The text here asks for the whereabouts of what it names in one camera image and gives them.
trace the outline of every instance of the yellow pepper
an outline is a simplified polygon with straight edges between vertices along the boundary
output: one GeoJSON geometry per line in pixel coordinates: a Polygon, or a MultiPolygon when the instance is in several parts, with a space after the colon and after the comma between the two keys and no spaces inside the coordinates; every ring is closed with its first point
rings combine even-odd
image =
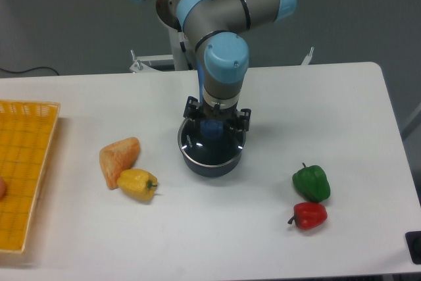
{"type": "Polygon", "coordinates": [[[118,186],[124,193],[142,201],[153,198],[158,186],[157,177],[142,169],[128,169],[117,179],[118,186]]]}

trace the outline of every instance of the white table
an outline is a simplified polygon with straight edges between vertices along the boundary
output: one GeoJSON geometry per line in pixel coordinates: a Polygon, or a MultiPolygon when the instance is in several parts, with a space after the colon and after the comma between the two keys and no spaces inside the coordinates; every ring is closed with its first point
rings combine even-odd
{"type": "Polygon", "coordinates": [[[1,99],[61,103],[25,254],[2,280],[247,280],[421,271],[405,233],[421,212],[380,68],[372,63],[250,69],[239,165],[209,179],[184,163],[177,132],[195,72],[0,80],[1,99]],[[159,179],[150,205],[110,191],[103,146],[141,141],[135,167],[159,179]],[[301,163],[326,171],[319,228],[287,221],[301,163]]]}

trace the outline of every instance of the red bell pepper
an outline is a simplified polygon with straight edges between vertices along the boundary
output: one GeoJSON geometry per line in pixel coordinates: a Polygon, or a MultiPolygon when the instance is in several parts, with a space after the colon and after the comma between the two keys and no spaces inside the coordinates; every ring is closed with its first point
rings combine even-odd
{"type": "Polygon", "coordinates": [[[328,218],[326,208],[318,203],[303,202],[294,206],[294,216],[288,221],[302,230],[310,230],[322,224],[328,218]]]}

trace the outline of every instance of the yellow basket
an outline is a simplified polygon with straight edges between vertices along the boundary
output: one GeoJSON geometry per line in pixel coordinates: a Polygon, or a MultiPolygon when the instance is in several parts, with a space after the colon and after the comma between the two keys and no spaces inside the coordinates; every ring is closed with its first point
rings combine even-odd
{"type": "Polygon", "coordinates": [[[0,251],[22,253],[60,104],[0,100],[0,251]]]}

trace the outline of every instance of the green bell pepper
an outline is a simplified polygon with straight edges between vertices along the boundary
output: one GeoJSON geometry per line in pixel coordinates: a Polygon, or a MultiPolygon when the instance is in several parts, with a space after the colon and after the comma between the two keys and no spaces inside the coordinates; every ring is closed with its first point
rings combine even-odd
{"type": "Polygon", "coordinates": [[[298,193],[310,202],[319,203],[329,198],[330,186],[323,169],[316,165],[307,167],[304,163],[303,166],[292,176],[298,193]]]}

